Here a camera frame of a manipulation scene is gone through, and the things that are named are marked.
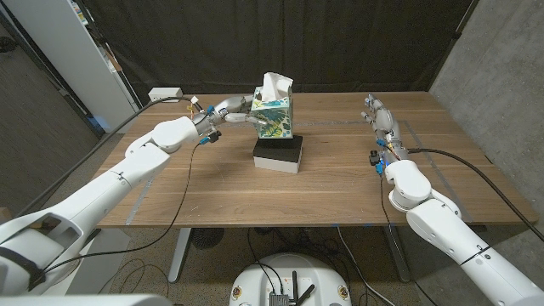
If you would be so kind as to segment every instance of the black block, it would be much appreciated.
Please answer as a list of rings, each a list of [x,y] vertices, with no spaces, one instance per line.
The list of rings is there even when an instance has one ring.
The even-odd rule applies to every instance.
[[[292,139],[259,139],[253,149],[253,156],[283,162],[298,162],[302,148],[302,136],[293,135]]]

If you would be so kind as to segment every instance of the tissue box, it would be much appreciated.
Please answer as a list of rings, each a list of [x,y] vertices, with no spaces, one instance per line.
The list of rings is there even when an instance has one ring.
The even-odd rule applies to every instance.
[[[254,124],[260,139],[292,139],[292,91],[276,101],[263,102],[262,87],[255,88],[251,116],[270,122],[267,126]]]

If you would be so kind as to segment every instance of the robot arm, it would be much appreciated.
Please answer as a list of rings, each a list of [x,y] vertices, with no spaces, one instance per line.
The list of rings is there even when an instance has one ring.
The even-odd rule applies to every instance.
[[[477,236],[461,219],[457,205],[438,191],[402,147],[399,124],[390,110],[372,94],[365,104],[375,115],[361,115],[372,125],[377,143],[384,150],[371,153],[385,165],[385,177],[394,189],[389,201],[406,213],[410,227],[424,240],[437,247],[467,273],[494,305],[537,305],[544,292],[511,263]]]
[[[221,135],[216,126],[231,116],[237,122],[255,119],[243,113],[251,107],[251,96],[229,98],[206,111],[197,101],[193,104],[201,111],[194,121],[184,116],[157,124],[128,146],[124,160],[61,203],[0,225],[0,295],[45,292],[71,265],[61,265],[45,275],[43,271],[78,256],[100,220],[131,189],[162,171],[170,153],[200,136],[204,136],[202,145],[215,142]]]

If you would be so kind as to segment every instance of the wooden table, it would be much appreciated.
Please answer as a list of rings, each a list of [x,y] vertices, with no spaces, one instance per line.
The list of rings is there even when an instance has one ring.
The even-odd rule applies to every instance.
[[[202,106],[231,95],[200,95]],[[299,174],[253,165],[257,133],[252,126],[224,124],[223,136],[196,149],[187,196],[176,227],[385,225],[380,182],[368,162],[377,145],[360,113],[364,93],[295,93],[294,133],[303,136]],[[407,148],[422,145],[457,154],[479,167],[528,220],[537,213],[429,93],[376,93],[400,123]],[[97,175],[114,166],[136,138],[166,120],[188,116],[188,104],[155,105],[132,125]],[[172,222],[186,184],[192,144],[172,154],[160,175],[136,188],[100,227],[165,227]],[[471,224],[518,224],[518,217],[476,173],[446,156],[411,155],[433,187],[456,201]],[[392,185],[384,184],[384,193]],[[392,223],[405,215],[387,200]]]

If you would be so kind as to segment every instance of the white box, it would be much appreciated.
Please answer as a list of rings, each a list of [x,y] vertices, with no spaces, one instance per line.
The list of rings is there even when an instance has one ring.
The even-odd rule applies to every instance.
[[[184,93],[181,91],[181,88],[153,88],[148,93],[151,101],[168,98],[168,97],[181,97],[183,96],[183,94]],[[178,102],[178,101],[179,99],[171,99],[164,102]]]

